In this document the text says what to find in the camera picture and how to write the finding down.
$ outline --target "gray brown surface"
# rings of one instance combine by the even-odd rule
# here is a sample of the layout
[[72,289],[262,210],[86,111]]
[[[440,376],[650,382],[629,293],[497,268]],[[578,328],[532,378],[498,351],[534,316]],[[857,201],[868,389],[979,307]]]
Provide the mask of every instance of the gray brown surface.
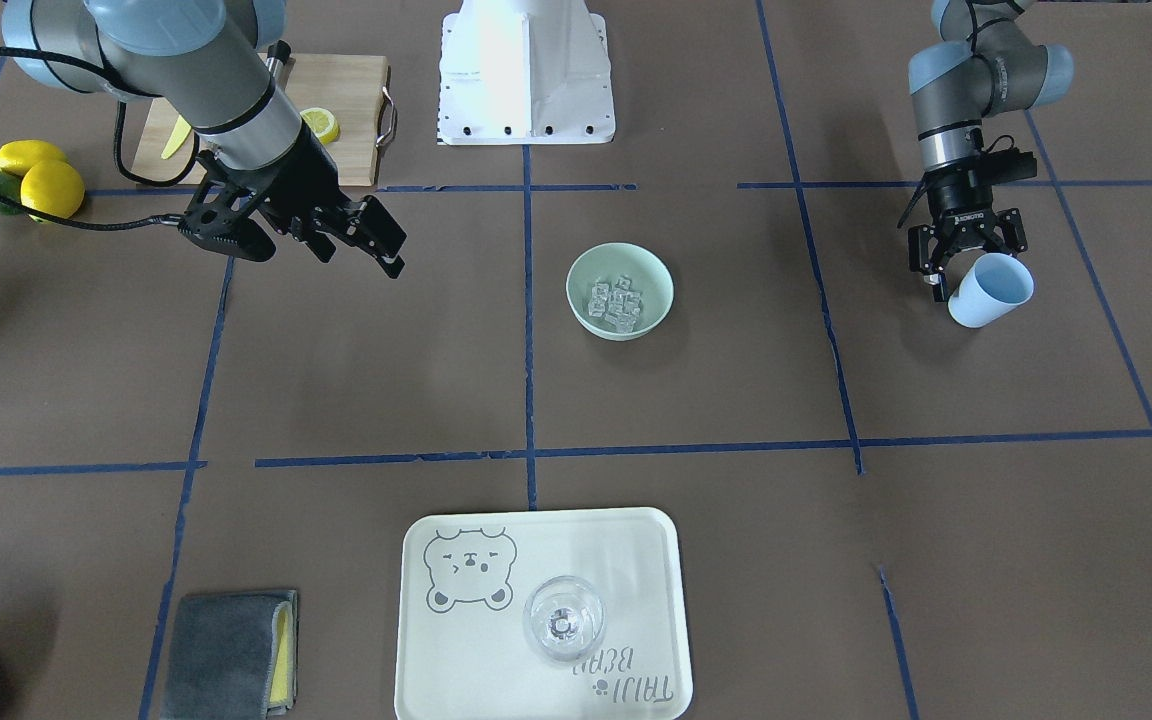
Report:
[[[620,135],[530,154],[434,143],[457,5],[289,8],[294,50],[393,63],[396,282],[354,251],[227,273],[165,229],[0,218],[0,719],[157,717],[175,598],[283,586],[294,715],[392,717],[404,530],[530,500],[676,521],[688,717],[1152,717],[1152,3],[1024,17],[1078,77],[1033,113],[1038,181],[998,191],[1037,295],[979,332],[893,227],[925,3],[591,0]],[[0,145],[69,150],[83,218],[183,206],[116,176],[111,120],[0,73]],[[986,132],[1039,149],[1023,114]],[[677,279],[631,343],[562,293],[612,240]]]

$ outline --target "bear face illustration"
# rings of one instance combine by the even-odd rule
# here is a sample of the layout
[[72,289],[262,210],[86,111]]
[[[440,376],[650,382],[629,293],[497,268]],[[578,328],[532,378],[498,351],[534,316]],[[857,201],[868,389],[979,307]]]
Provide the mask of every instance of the bear face illustration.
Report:
[[447,612],[456,602],[484,602],[503,611],[513,601],[509,569],[518,556],[513,538],[484,530],[457,530],[447,537],[439,530],[425,546],[425,566],[433,586],[426,602],[433,612]]

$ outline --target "wooden cutting board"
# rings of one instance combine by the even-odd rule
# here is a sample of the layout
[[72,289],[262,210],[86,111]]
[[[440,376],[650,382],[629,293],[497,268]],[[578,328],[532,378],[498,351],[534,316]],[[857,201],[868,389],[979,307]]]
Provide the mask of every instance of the wooden cutting board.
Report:
[[[291,55],[287,70],[287,96],[298,109],[326,108],[338,118],[340,137],[326,145],[335,160],[343,187],[376,184],[376,136],[384,109],[381,88],[389,76],[389,61],[370,55]],[[189,157],[194,138],[187,138],[175,154],[164,160],[162,150],[172,136],[177,112],[162,97],[150,104],[145,132],[136,147],[132,173],[147,179],[173,179]],[[198,184],[196,167],[180,184]]]

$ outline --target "white tray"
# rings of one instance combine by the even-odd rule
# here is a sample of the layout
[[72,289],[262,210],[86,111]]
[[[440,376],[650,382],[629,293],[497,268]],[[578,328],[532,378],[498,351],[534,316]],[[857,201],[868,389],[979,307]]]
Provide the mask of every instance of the white tray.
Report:
[[[526,638],[526,598],[558,575],[602,598],[602,642],[581,662]],[[672,720],[691,689],[679,537],[664,511],[431,515],[407,530],[399,720]]]

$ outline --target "light green bowl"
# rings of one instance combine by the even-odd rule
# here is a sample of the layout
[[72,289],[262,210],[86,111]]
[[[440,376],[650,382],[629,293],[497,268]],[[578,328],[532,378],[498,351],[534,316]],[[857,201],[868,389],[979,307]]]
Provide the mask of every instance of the light green bowl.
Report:
[[[598,318],[590,318],[589,301],[596,282],[616,282],[627,275],[634,289],[643,293],[643,314],[635,332],[617,333]],[[643,338],[669,313],[673,306],[673,278],[657,256],[628,242],[608,242],[590,247],[567,270],[567,305],[585,329],[604,340]]]

